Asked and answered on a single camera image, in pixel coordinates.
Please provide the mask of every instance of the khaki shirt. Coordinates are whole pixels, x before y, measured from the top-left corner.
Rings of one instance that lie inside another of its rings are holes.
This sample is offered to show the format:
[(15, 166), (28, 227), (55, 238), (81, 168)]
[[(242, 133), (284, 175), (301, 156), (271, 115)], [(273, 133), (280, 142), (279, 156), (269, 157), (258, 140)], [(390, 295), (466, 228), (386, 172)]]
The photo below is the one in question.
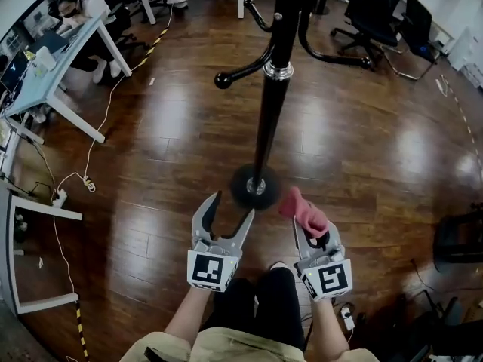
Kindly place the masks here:
[[(150, 333), (134, 343), (120, 362), (149, 362), (150, 347), (167, 362), (304, 362), (298, 348), (242, 331), (213, 327), (201, 331), (191, 348), (185, 339), (166, 333)], [(377, 362), (368, 350), (344, 352), (335, 362)]]

